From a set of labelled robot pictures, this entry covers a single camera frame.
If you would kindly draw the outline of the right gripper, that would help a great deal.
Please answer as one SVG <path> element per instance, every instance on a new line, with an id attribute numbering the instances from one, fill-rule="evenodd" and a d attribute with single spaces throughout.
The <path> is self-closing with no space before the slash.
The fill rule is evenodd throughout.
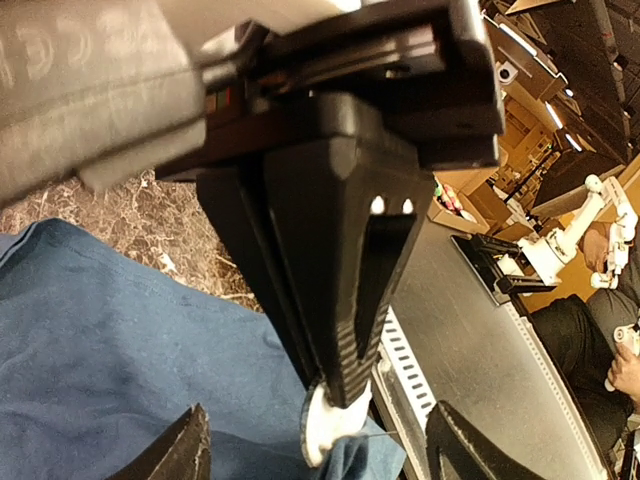
<path id="1" fill-rule="evenodd" d="M 203 147 L 160 166 L 160 179 L 367 127 L 415 146 L 428 171 L 500 163 L 504 108 L 474 1 L 383 1 L 281 36 L 251 23 L 203 79 L 225 100 L 207 115 Z"/>

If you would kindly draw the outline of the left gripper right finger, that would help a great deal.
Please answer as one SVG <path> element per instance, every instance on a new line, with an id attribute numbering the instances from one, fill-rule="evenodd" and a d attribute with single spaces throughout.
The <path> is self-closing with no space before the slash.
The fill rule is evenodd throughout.
<path id="1" fill-rule="evenodd" d="M 456 479 L 541 479 L 500 450 L 446 401 L 436 403 L 425 429 L 426 455 L 432 479 L 445 479 L 444 460 Z"/>

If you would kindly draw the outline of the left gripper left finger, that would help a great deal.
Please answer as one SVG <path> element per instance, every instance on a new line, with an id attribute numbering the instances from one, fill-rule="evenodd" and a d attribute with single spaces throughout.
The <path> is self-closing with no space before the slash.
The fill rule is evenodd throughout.
<path id="1" fill-rule="evenodd" d="M 113 480 L 210 478 L 209 417 L 200 404 L 190 406 L 139 456 L 110 476 Z"/>

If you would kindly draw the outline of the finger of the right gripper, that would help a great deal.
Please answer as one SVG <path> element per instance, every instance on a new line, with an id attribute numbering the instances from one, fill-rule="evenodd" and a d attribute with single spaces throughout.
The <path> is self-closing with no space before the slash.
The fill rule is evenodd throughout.
<path id="1" fill-rule="evenodd" d="M 364 391 L 391 296 L 426 218 L 433 177 L 414 146 L 337 136 L 268 154 L 271 218 L 329 401 Z"/>
<path id="2" fill-rule="evenodd" d="M 199 174 L 197 198 L 209 222 L 273 325 L 302 384 L 319 367 L 294 302 L 274 229 L 261 162 Z"/>

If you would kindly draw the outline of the blue t-shirt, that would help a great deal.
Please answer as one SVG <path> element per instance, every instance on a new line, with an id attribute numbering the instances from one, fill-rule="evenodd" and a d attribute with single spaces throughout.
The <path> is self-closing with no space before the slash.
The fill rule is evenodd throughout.
<path id="1" fill-rule="evenodd" d="M 1 238 L 1 475 L 106 479 L 182 414 L 213 479 L 394 479 L 405 452 L 373 421 L 317 468 L 306 391 L 269 320 L 181 285 L 60 219 Z"/>

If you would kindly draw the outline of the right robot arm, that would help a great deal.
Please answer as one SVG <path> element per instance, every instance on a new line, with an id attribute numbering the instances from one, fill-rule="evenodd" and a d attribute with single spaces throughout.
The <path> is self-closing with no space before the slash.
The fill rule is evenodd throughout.
<path id="1" fill-rule="evenodd" d="M 474 1 L 5 1 L 1 201 L 192 181 L 305 383 L 360 397 L 437 170 L 499 162 Z"/>

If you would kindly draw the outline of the cardboard box with items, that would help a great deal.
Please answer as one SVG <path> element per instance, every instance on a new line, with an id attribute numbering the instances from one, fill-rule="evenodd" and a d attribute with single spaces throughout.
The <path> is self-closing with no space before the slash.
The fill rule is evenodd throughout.
<path id="1" fill-rule="evenodd" d="M 487 183 L 490 176 L 476 171 L 436 174 L 428 218 L 463 233 L 496 233 L 511 211 Z"/>

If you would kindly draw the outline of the seated person in background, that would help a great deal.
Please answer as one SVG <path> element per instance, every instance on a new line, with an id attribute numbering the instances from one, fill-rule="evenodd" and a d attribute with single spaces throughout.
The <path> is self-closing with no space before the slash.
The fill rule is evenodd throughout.
<path id="1" fill-rule="evenodd" d="M 639 411 L 639 357 L 613 339 L 639 319 L 639 240 L 614 289 L 587 300 L 573 294 L 531 314 L 531 322 L 574 394 L 597 444 L 613 449 L 628 417 Z"/>

